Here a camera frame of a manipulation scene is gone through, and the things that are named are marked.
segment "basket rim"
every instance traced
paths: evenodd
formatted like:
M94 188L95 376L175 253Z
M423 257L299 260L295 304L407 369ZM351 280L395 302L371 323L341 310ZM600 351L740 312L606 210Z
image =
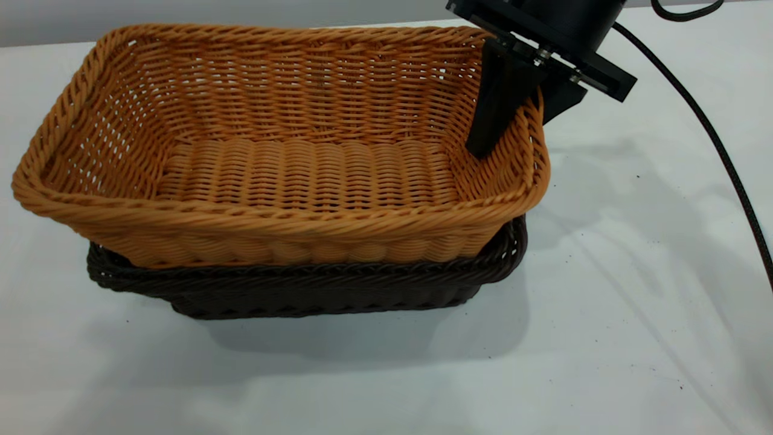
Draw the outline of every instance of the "basket rim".
M115 291L132 291L132 286L140 282L182 282L187 280L219 283L229 279L269 279L272 286L281 284L297 286L305 279L314 279L319 276L329 277L331 280L367 280L368 278L392 276L397 280L410 279L412 285L443 283L480 285L494 283L506 278L521 263L527 248L526 215L522 215L503 225L484 251L476 257L456 259L450 262L245 265L145 269L134 266L128 263L128 260L122 255L91 242L87 256L87 268L94 282ZM336 287L338 283L330 282L330 286ZM173 292L158 292L157 294L170 293L201 292L177 289Z
M523 203L531 202L533 197L542 197L547 191L547 180L539 180L539 171L534 171L533 179L527 180L522 189L493 197L479 198L456 204L408 207L402 209L347 211L346 213L320 214L314 211L284 210L275 207L248 207L240 205L220 205L191 201L149 199L129 200L123 198L99 197L86 194L66 194L46 187L40 174L45 164L53 156L56 147L63 139L59 123L72 123L95 91L95 82L103 72L111 54L120 45L127 44L138 37L152 36L158 39L194 40L222 43L248 43L251 37L260 35L274 36L277 42L287 43L288 37L301 35L290 42L308 43L310 35L324 36L320 40L345 40L351 42L380 41L384 43L405 43L413 38L427 42L427 34L436 36L438 41L449 34L469 35L470 39L480 38L488 33L468 26L457 27L384 27L384 28L339 28L339 29L277 29L252 26L218 26L198 24L141 24L126 26L108 33L97 41L80 69L73 75L70 84L57 98L53 108L43 124L30 141L30 146L17 170L14 172L12 189L14 198L24 208L36 214L46 216L66 224L77 223L80 226L95 228L128 228L141 225L147 228L168 228L171 216L186 216L185 231L261 233L275 235L297 235L296 225L304 222L308 231L316 235L334 235L346 238L347 235L367 231L370 235L389 235L401 237L417 231L443 231L445 228L469 222L471 218L477 225L503 224L514 214L521 214ZM522 106L517 117L527 125L532 137L536 136L544 143L542 130L543 101L538 104L531 99ZM545 161L543 173L550 177L549 156L541 156ZM485 215L480 212L486 209ZM399 227L394 218L400 218Z

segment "basket bottom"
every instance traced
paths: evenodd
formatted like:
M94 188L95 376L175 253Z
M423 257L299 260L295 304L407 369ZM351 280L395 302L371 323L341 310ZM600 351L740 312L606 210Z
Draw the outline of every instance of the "basket bottom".
M472 298L481 286L442 287L401 287L400 289L334 289L319 300L319 305L309 305L307 289L283 289L281 295L270 294L261 297L259 307L255 306L255 295L234 298L218 297L210 301L206 309L201 302L188 301L184 297L172 300L172 309L184 316L197 320L228 320L255 317L306 317L319 314L375 313L393 310L432 310L435 308L456 307ZM297 306L287 304L288 300L297 300Z

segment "white table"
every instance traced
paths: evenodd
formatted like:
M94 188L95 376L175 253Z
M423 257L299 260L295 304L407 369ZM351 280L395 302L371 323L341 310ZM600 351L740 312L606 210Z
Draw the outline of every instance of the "white table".
M773 2L620 18L715 122L768 229L772 20ZM91 46L0 50L0 433L773 433L751 233L692 113L619 35L601 54L639 82L548 125L553 186L507 280L455 309L224 322L97 287L86 241L12 199Z

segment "wicker basket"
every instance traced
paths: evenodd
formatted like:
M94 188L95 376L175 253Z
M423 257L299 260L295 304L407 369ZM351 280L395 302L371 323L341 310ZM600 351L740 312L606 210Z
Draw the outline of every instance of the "wicker basket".
M473 259L164 270L134 267L92 243L88 270L104 288L161 298L197 319L426 310L464 303L482 284L506 278L521 262L526 243L526 219L520 217Z
M133 26L97 43L13 178L27 209L151 268L446 262L542 198L542 109L465 150L468 27Z

